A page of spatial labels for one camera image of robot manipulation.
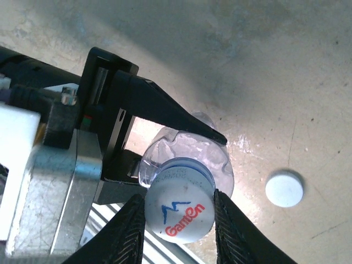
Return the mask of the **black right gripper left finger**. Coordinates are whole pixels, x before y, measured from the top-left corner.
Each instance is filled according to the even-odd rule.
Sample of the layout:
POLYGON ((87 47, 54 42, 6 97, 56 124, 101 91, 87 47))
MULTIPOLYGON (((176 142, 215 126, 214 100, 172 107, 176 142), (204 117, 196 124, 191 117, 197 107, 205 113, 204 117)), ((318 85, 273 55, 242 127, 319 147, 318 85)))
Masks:
POLYGON ((98 234, 64 263, 142 263, 144 208, 144 198, 133 195, 98 234))

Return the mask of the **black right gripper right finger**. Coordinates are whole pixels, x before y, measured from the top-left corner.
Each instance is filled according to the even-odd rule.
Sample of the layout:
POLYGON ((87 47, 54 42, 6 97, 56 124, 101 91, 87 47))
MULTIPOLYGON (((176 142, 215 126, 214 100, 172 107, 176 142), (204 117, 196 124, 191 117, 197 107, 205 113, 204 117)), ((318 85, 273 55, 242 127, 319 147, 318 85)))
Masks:
POLYGON ((214 209, 217 263, 295 263, 218 189, 214 209))

